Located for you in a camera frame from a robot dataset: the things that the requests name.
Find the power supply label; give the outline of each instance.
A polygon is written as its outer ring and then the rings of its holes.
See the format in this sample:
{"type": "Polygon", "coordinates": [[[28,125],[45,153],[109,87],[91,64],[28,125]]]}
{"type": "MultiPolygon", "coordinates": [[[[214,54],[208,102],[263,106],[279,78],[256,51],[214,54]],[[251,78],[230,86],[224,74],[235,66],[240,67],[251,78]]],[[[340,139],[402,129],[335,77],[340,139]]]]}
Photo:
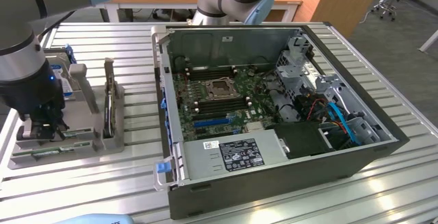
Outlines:
{"type": "Polygon", "coordinates": [[[219,144],[227,171],[236,171],[264,165],[255,139],[244,139],[219,144]]]}

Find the blue cable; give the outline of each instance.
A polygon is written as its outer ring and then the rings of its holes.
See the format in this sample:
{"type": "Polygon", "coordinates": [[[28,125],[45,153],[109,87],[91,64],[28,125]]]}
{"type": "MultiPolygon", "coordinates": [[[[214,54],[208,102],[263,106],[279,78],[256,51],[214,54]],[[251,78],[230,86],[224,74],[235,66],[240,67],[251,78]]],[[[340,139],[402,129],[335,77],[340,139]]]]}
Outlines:
{"type": "Polygon", "coordinates": [[[339,119],[340,119],[340,122],[342,122],[342,125],[343,125],[343,127],[344,127],[344,130],[347,130],[347,133],[348,133],[348,135],[350,135],[351,142],[354,142],[356,145],[362,145],[362,143],[356,141],[356,136],[354,135],[354,133],[352,133],[352,131],[351,131],[348,125],[347,125],[347,122],[344,121],[344,118],[343,118],[342,112],[340,112],[338,106],[336,106],[335,103],[332,103],[332,102],[328,102],[328,105],[330,105],[330,107],[335,110],[335,113],[336,113],[336,115],[338,115],[338,117],[339,117],[339,119]]]}

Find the slotted aluminum surface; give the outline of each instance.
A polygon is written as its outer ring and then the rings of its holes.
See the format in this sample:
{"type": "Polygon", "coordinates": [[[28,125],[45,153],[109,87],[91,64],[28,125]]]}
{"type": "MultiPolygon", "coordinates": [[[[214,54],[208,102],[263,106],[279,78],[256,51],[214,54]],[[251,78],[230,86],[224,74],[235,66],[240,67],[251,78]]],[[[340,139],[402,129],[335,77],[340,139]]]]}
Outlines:
{"type": "MultiPolygon", "coordinates": [[[[0,152],[5,150],[0,165],[0,222],[51,223],[88,213],[129,214],[136,223],[407,224],[438,216],[437,128],[336,31],[322,23],[310,23],[410,142],[348,179],[197,217],[171,220],[167,193],[156,192],[152,186],[152,164],[161,158],[161,148],[151,26],[145,23],[64,23],[48,37],[48,47],[72,46],[77,62],[88,66],[92,86],[104,83],[103,59],[115,59],[116,80],[127,88],[125,149],[103,157],[8,170],[5,158],[11,146],[7,144],[17,128],[12,112],[5,125],[11,129],[4,129],[0,135],[0,142],[5,141],[0,147],[0,152]]],[[[332,71],[319,52],[315,52],[315,60],[326,72],[332,71]]]]}

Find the motherboard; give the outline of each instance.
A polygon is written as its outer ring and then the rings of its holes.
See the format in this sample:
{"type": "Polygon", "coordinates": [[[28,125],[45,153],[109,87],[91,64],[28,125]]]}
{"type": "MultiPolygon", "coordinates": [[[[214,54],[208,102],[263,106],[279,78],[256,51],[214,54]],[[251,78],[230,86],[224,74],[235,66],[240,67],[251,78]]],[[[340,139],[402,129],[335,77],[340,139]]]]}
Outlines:
{"type": "Polygon", "coordinates": [[[255,66],[173,74],[185,141],[246,133],[282,121],[266,85],[268,75],[255,66]]]}

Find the robotic arm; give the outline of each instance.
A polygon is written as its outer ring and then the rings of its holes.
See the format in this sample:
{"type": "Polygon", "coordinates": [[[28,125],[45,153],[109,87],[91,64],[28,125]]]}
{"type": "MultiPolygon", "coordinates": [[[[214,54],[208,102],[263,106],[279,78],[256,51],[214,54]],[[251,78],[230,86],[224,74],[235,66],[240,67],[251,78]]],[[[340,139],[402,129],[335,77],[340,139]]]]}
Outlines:
{"type": "Polygon", "coordinates": [[[230,18],[244,24],[260,24],[272,8],[274,0],[197,0],[192,25],[226,25],[230,18]]]}
{"type": "Polygon", "coordinates": [[[64,139],[64,97],[28,22],[108,0],[0,0],[0,101],[16,109],[19,139],[64,139]]]}

